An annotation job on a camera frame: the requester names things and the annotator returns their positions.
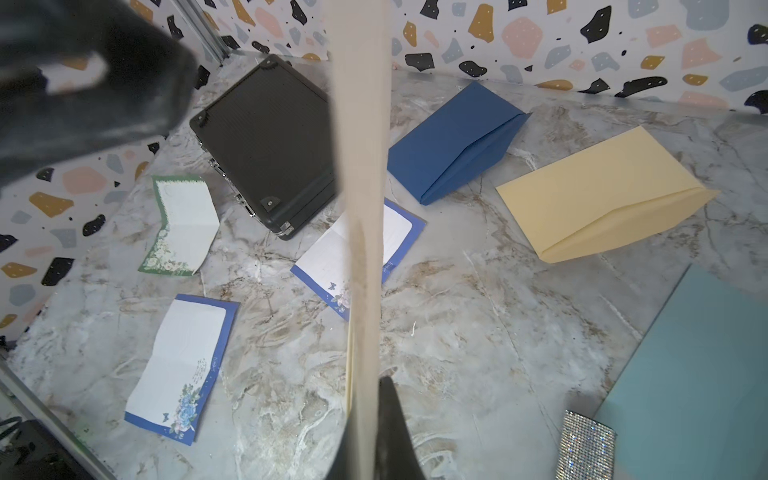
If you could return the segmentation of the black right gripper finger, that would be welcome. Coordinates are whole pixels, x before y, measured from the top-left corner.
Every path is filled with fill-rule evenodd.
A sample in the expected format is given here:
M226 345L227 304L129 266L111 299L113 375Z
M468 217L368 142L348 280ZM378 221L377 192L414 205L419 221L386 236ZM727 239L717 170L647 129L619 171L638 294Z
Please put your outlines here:
M424 480L391 377L379 379L375 479Z

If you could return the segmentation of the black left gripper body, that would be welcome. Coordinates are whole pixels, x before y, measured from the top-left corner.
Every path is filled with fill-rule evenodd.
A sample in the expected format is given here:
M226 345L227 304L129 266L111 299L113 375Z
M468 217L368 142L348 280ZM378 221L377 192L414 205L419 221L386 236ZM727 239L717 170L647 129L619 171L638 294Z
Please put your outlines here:
M1 184L169 133L197 67L125 1L2 2Z

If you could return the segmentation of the white letter paper green border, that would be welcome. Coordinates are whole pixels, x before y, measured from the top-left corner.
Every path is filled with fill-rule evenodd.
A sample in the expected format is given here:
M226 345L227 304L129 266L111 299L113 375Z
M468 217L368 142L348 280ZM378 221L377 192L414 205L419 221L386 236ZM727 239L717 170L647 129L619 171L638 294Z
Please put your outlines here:
M206 182L198 175L153 176L161 228L139 271L192 276L202 266L220 221Z

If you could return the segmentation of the white letter paper blue border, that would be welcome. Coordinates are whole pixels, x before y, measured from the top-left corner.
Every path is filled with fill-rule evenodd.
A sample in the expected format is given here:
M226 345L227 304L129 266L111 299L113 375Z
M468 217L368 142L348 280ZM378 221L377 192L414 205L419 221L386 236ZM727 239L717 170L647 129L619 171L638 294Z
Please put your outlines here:
M124 420L192 445L238 310L235 302L177 295L127 400Z

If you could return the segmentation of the cream envelope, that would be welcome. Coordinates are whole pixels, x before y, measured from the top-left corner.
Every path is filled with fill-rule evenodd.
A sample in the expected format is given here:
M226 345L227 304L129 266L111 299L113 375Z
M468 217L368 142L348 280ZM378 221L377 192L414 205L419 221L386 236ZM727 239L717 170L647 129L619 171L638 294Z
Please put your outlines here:
M348 436L354 479L375 476L383 267L390 146L391 53L385 1L330 1L331 100L336 172L348 230Z

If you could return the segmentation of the yellow kraft envelope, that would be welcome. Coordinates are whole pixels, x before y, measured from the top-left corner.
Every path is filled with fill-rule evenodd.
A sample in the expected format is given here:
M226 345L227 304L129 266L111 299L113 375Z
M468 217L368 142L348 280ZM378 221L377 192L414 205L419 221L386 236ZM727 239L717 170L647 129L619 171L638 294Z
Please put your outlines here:
M641 126L497 191L538 257L549 264L662 233L717 194Z

